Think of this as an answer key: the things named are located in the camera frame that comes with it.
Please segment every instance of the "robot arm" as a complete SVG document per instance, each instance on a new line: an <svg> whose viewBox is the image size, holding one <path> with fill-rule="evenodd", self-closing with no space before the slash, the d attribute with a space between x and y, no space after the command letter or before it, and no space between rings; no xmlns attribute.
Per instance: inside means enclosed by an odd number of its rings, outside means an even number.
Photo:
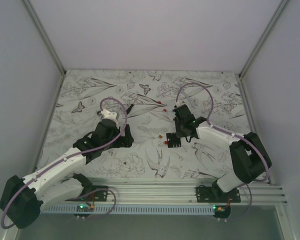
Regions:
<svg viewBox="0 0 300 240"><path fill-rule="evenodd" d="M20 192L7 210L7 216L19 229L33 223L44 209L91 191L92 183L82 174L74 175L71 179L60 182L68 174L90 163L107 149L132 146L134 139L131 136L130 126L127 124L124 129L125 136L120 136L104 148L93 150L109 143L120 133L117 114L105 109L101 113L104 118L97 124L95 131L89 132L77 140L58 159L23 178L15 175L6 182L0 200L0 208L3 211L16 192L34 179Z"/></svg>
<svg viewBox="0 0 300 240"><path fill-rule="evenodd" d="M206 118L199 117L196 119L185 104L175 107L173 112L177 137L205 139L230 150L233 169L212 184L216 198L243 184L251 183L265 171L265 166L258 154L246 142L236 136L241 136L252 143L264 157L268 168L272 166L272 162L256 133L225 134L209 125Z"/></svg>

